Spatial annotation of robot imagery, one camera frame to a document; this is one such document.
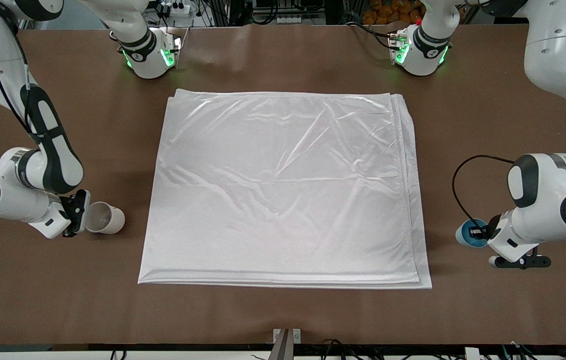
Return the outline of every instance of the paper cup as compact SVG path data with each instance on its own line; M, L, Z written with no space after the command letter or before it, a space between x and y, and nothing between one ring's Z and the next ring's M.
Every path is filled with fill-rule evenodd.
M89 205L85 228L92 233L116 234L125 225L125 214L118 207L98 201Z

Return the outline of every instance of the cloth fold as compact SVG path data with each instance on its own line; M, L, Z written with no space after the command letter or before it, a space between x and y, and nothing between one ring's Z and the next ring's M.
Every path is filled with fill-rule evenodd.
M179 89L139 283L431 289L402 96Z

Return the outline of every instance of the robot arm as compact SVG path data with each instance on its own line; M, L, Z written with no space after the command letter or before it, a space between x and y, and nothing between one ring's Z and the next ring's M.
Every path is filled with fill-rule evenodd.
M390 38L392 63L408 73L425 76L445 61L449 39L461 19L455 5L459 0L422 0L427 8L423 21L413 24Z
M141 12L148 0L79 0L113 32L127 66L144 79L163 75L176 63L179 39L167 28L147 27Z
M539 88L566 99L566 1L493 0L489 6L504 3L516 6L488 12L517 13L530 22L525 46L527 77ZM526 255L528 251L543 242L566 240L566 153L519 157L507 174L507 186L516 208L494 216L482 228L482 237L500 255L490 260L493 265L514 267L511 264L516 263L525 269L534 260ZM467 245L468 234L459 235L459 242Z
M27 60L15 37L17 16L52 19L60 14L62 0L13 0L0 2L0 105L11 109L38 148L13 148L0 160L0 217L24 221L48 238L72 225L83 215L85 203L56 194L74 190L83 178L83 168L73 152L63 125L47 93L29 73ZM89 200L82 191L82 200ZM81 224L73 230L80 232Z
M20 3L31 5L33 2ZM48 3L59 12L63 7L62 0ZM23 10L16 6L16 9L31 11L29 7ZM65 194L81 182L83 168L49 96L29 73L24 53L9 24L0 14L0 105L13 110L38 144L36 150L29 150L20 157L18 177L29 187Z

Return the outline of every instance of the brown table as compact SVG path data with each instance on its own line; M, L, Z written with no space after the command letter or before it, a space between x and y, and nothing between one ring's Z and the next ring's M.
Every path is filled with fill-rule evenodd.
M0 344L271 341L301 328L304 342L566 344L566 241L542 245L548 269L493 269L490 249L456 243L464 221L450 191L471 155L514 159L566 151L566 101L523 73L527 27L461 26L436 74L391 66L360 29L257 26L193 29L180 68L136 77L105 31L24 31L33 74L49 92L93 199L122 208L119 235L48 240L0 219ZM431 291L137 285L154 162L168 96L205 92L400 93L416 129ZM0 156L32 146L0 107ZM506 164L477 160L459 192L477 217L513 206Z

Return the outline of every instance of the folded white sheet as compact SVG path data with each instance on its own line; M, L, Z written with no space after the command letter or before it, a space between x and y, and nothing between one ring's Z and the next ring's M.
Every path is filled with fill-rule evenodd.
M402 96L179 89L139 283L431 289Z

